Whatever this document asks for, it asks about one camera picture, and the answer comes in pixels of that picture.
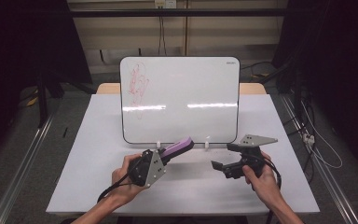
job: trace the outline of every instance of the metal rod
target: metal rod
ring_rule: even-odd
[[[34,159],[36,158],[39,148],[41,148],[42,146],[43,140],[48,133],[48,129],[55,116],[55,113],[58,110],[58,107],[59,102],[52,109],[52,112],[48,116],[48,119],[44,123],[43,127],[37,130],[34,140],[29,146],[24,159],[22,160],[21,165],[17,170],[17,173],[11,180],[10,185],[8,186],[4,196],[0,201],[0,224],[4,224],[7,221],[10,210],[13,207],[14,202],[16,202],[16,199],[21,191],[22,185],[31,170]]]
[[[314,8],[246,8],[246,9],[104,9],[104,10],[32,10],[20,11],[22,15],[69,16],[73,18],[92,17],[276,17],[276,16],[309,16],[315,13]]]
[[[293,102],[288,97],[284,97],[284,96],[281,96],[281,100],[288,114],[293,119],[296,128],[299,130],[301,128],[301,125],[300,125],[300,121],[296,118],[296,113],[294,111],[295,106]],[[311,153],[310,145],[306,144],[306,146],[307,146],[307,151]],[[315,147],[314,151],[315,153],[318,154],[319,157],[322,157],[317,147]],[[316,157],[315,153],[312,154],[312,160],[314,161],[314,164],[318,172],[320,173],[322,180],[324,181],[328,191],[330,192],[333,201],[336,203],[337,209],[341,213],[345,223],[358,224],[358,216],[356,215],[354,209],[352,208],[351,203],[348,200],[347,196],[339,186],[338,182],[334,178],[330,169],[327,167],[326,164],[324,164]]]

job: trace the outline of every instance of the floor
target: floor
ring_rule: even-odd
[[[255,60],[265,61],[270,59],[270,55],[266,55],[261,55]],[[244,62],[243,67],[254,62],[241,61]],[[101,71],[102,68],[98,68],[100,65],[95,64],[93,66],[97,67],[93,69]],[[118,81],[114,66],[105,69],[107,69],[105,70],[106,73],[92,75],[94,84],[90,85],[91,87],[96,88],[103,82]],[[267,63],[241,69],[241,82],[257,82],[259,77],[252,76],[252,73],[268,74],[273,70],[274,68]],[[19,171],[23,159],[27,155],[31,158],[27,164],[30,169],[21,173],[23,181],[17,186],[18,191],[11,196],[12,203],[5,204],[7,214],[1,217],[2,222],[0,223],[61,223],[67,218],[50,215],[45,211],[65,165],[66,158],[75,141],[76,133],[86,112],[90,96],[68,84],[62,85],[65,89],[65,95],[62,99],[48,98],[49,110],[50,112],[55,111],[55,116],[45,133],[44,141],[38,144],[39,147],[36,153],[30,155],[29,148],[30,145],[34,144],[33,139],[37,135],[37,103],[31,106],[26,106],[24,102],[19,104],[16,117],[13,119],[10,129],[0,145],[0,201],[4,198],[8,186],[10,186],[12,179]],[[290,102],[289,104],[287,103],[293,96],[291,94],[279,94],[274,80],[267,83],[265,88],[277,108],[298,160],[304,166],[309,153],[304,147],[300,134],[296,131],[295,123],[290,116],[290,109],[288,109]],[[33,90],[33,87],[25,89],[22,95],[27,95]],[[317,159],[312,159],[312,162],[308,162],[305,176],[310,182],[311,190],[321,212],[304,215],[301,218],[306,223],[358,223],[358,160],[352,156],[345,141],[336,134],[334,127],[318,107],[316,99],[312,100],[311,106],[314,111],[313,115],[318,133],[337,152],[337,155],[342,159],[342,166],[340,168],[325,168],[324,163]],[[323,156],[324,161],[331,163],[333,166],[340,165],[338,156],[322,140],[322,137],[316,136],[316,147]],[[326,178],[326,172],[331,173],[333,179],[331,177]],[[335,182],[338,189],[337,187],[331,187],[331,182]],[[346,209],[345,211],[351,211],[352,209],[353,215],[350,215],[350,218],[355,219],[353,222],[342,215],[342,208]],[[235,220],[231,217],[220,218],[222,219],[188,220],[188,222],[181,223],[235,223]],[[266,218],[267,216],[254,216],[248,217],[248,221],[249,223],[265,223]],[[154,217],[137,218],[137,220],[138,223],[161,223],[161,219]],[[115,217],[109,217],[103,223],[116,223],[116,221]]]

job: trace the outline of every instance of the white table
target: white table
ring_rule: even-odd
[[[277,143],[262,146],[282,175],[282,195],[299,214],[319,212],[305,176],[269,95],[241,95],[238,141],[247,133],[274,137]],[[144,147],[127,144],[122,137],[120,97],[93,95],[62,171],[47,212],[57,215],[87,212],[100,193],[111,185],[111,172],[127,154]],[[226,179],[212,168],[239,161],[240,153],[224,146],[195,146],[172,159],[167,174],[131,203],[120,207],[120,216],[241,216],[267,213],[244,178]]]

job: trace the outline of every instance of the black cable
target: black cable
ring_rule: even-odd
[[[242,67],[241,70],[243,70],[243,69],[245,69],[245,68],[253,67],[253,66],[258,65],[258,64],[261,64],[261,63],[269,63],[269,64],[271,64],[271,62],[259,62],[259,63],[251,64],[251,65],[249,65],[249,66]]]
[[[296,117],[293,117],[292,119],[289,119],[289,120],[283,122],[283,123],[282,123],[282,126],[286,126],[286,124],[288,124],[290,121],[292,121],[292,120],[294,120],[294,119],[296,119]]]
[[[277,186],[278,186],[278,189],[281,189],[281,185],[282,185],[281,174],[278,172],[278,169],[275,167],[275,164],[270,159],[263,157],[264,160],[262,160],[261,158],[258,158],[257,156],[248,155],[248,154],[244,154],[242,156],[250,157],[250,158],[256,159],[258,161],[263,161],[265,165],[269,166],[272,169],[272,171],[274,171],[275,174],[277,175],[277,179],[276,179],[277,180]],[[266,224],[271,223],[271,220],[272,220],[273,216],[274,216],[274,213],[272,212],[272,210],[269,209]]]
[[[251,79],[249,79],[249,83],[252,83],[253,81],[253,66],[251,66]]]
[[[104,63],[104,58],[103,58],[103,51],[100,49],[100,58],[101,58],[101,62]]]
[[[161,26],[161,17],[159,19],[159,41],[158,41],[158,56],[159,56],[159,49],[161,48],[161,33],[162,33],[162,26]]]
[[[306,99],[306,98],[303,98],[303,99],[304,99],[304,101],[306,102],[306,104],[304,104],[304,106],[306,107],[307,112],[308,112],[308,109],[310,109],[310,112],[311,112],[311,114],[312,114],[312,124],[314,124],[314,123],[315,123],[315,117],[314,117],[313,108],[312,108],[312,106],[311,106],[310,103],[309,103],[310,100],[309,100],[309,99]],[[290,135],[292,135],[292,134],[294,134],[294,133],[298,133],[298,132],[300,132],[301,135],[302,135],[302,131],[308,126],[309,122],[310,122],[310,121],[309,121],[309,118],[308,118],[308,117],[305,117],[304,123],[301,123],[301,124],[300,124],[301,127],[300,127],[298,130],[294,131],[294,132],[288,133],[287,136],[290,136]],[[312,128],[312,135],[315,136],[315,131],[313,130],[313,128]]]
[[[122,184],[120,185],[121,182],[123,182],[128,176],[129,176],[129,173],[131,173],[133,171],[133,169],[135,169],[139,163],[141,162],[142,160],[138,160],[135,165],[132,167],[132,169],[130,169],[125,175],[123,175],[123,177],[121,177],[116,183],[114,183],[112,186],[110,186],[109,188],[107,188],[106,190],[104,190],[101,194],[100,194],[100,197],[98,197],[98,201],[97,203],[102,200],[110,191],[112,191],[112,189],[116,189],[120,186],[124,186],[124,185],[130,185],[132,183],[129,183],[129,184]]]
[[[306,91],[308,94],[306,97],[302,96],[301,98],[301,103],[304,105],[304,109],[306,110],[306,112],[309,114],[309,116],[307,116],[307,121],[311,122],[313,124],[313,127],[315,126],[315,112],[313,110],[313,107],[311,105],[311,93],[308,89],[305,89],[304,91]],[[310,174],[310,179],[308,180],[308,183],[310,184],[310,182],[313,180],[314,177],[314,164],[313,164],[313,160],[311,159],[312,154],[315,150],[315,145],[316,145],[316,135],[315,135],[315,129],[312,127],[311,129],[311,135],[313,136],[313,144],[311,146],[311,151],[309,152],[307,149],[307,145],[306,143],[303,141],[303,146],[307,151],[308,157],[307,160],[302,168],[303,173],[306,174],[306,170],[308,167],[308,164],[311,164],[311,174]]]
[[[164,28],[164,19],[161,17],[161,27],[162,27],[162,42],[164,43],[164,53],[167,56],[167,48],[165,47],[165,28]]]

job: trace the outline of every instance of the cable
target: cable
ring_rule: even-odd
[[[292,120],[294,120],[294,119],[296,119],[296,117],[293,117],[292,119],[289,119],[289,120],[283,122],[283,123],[282,123],[282,126],[286,126],[286,124],[288,124],[290,121],[292,121]]]
[[[278,172],[278,169],[275,167],[275,164],[270,159],[268,159],[266,157],[263,157],[264,160],[262,160],[261,158],[258,158],[257,156],[249,155],[249,154],[244,154],[242,156],[250,157],[250,158],[256,159],[258,161],[263,161],[264,164],[269,166],[275,172],[275,174],[277,175],[277,179],[276,179],[277,180],[277,186],[278,186],[278,189],[281,189],[281,185],[282,185],[281,174]],[[269,209],[266,224],[271,223],[271,220],[272,220],[273,216],[274,216],[274,213],[272,212],[272,210]]]
[[[313,168],[313,161],[312,161],[312,159],[311,159],[311,156],[312,156],[312,154],[313,154],[313,150],[311,151],[311,152],[308,152],[307,151],[307,153],[308,153],[308,157],[307,157],[307,160],[306,160],[306,162],[305,162],[305,164],[304,164],[304,167],[303,167],[303,173],[304,174],[306,174],[307,172],[306,172],[306,170],[307,170],[307,167],[308,167],[308,164],[309,164],[309,162],[310,162],[310,165],[311,165],[311,171],[312,171],[312,173],[311,173],[311,175],[310,175],[310,179],[308,180],[308,183],[310,184],[310,182],[312,182],[312,179],[313,179],[313,176],[314,176],[314,168]]]
[[[308,111],[308,108],[310,108],[310,111],[312,112],[312,122],[315,123],[315,116],[314,116],[314,112],[313,112],[313,108],[312,106],[310,105],[309,103],[309,99],[307,98],[304,98],[304,101],[307,102],[307,108],[306,110]],[[290,120],[287,120],[285,123],[283,123],[282,125],[286,125],[287,122],[290,122],[291,120],[294,120],[297,118],[297,115],[295,115],[292,119]],[[301,126],[298,130],[294,131],[294,132],[291,132],[291,133],[288,133],[287,136],[290,136],[294,133],[300,133],[302,135],[302,131],[307,127],[308,123],[310,122],[310,119],[306,117],[305,121],[303,123],[299,123],[299,125]]]
[[[304,112],[305,114],[307,115],[307,118],[309,119],[310,121],[310,115],[308,114],[307,112],[307,109],[306,107],[304,106],[304,103],[301,101],[301,104],[302,106],[304,107]],[[342,167],[342,159],[341,157],[339,157],[338,153],[334,150],[334,148],[319,134],[319,132],[316,130],[315,126],[313,125],[312,121],[310,121],[310,126],[312,126],[312,129],[313,131],[315,131],[321,138],[322,140],[324,140],[324,142],[333,150],[333,152],[337,155],[338,159],[339,159],[339,166],[335,166],[335,165],[332,165],[330,163],[328,163],[327,161],[325,161],[321,156],[319,156],[314,150],[312,147],[310,147],[310,150],[314,153],[315,157],[318,158],[320,161],[322,161],[324,164],[326,164],[327,166],[330,166],[331,168],[341,168]]]
[[[116,189],[120,186],[124,186],[124,185],[131,185],[133,183],[127,183],[127,184],[121,184],[121,182],[123,182],[128,176],[129,176],[129,173],[131,173],[133,171],[133,169],[135,169],[139,163],[141,162],[142,160],[138,160],[135,165],[132,167],[132,169],[130,169],[125,175],[123,175],[123,177],[121,177],[116,183],[114,183],[112,186],[110,186],[109,188],[107,188],[106,190],[104,190],[101,194],[100,194],[100,197],[98,197],[98,201],[97,203],[102,200],[110,191],[112,191],[112,189]]]
[[[245,67],[241,68],[241,70],[246,69],[246,68],[251,68],[251,78],[250,78],[249,81],[248,81],[249,83],[251,83],[251,82],[253,81],[254,76],[256,76],[256,75],[254,74],[253,67],[254,67],[255,65],[258,65],[258,64],[261,64],[261,63],[269,63],[269,64],[271,64],[271,62],[259,62],[259,63],[254,63],[254,64],[251,64],[251,65],[249,65],[249,66],[245,66]]]
[[[161,48],[161,38],[162,42],[164,44],[164,53],[165,56],[167,56],[167,49],[165,47],[165,32],[164,32],[164,19],[162,17],[159,17],[159,42],[158,42],[158,56],[159,56],[159,50]]]
[[[105,63],[104,58],[103,58],[103,51],[100,49],[100,58],[101,58],[101,62]]]

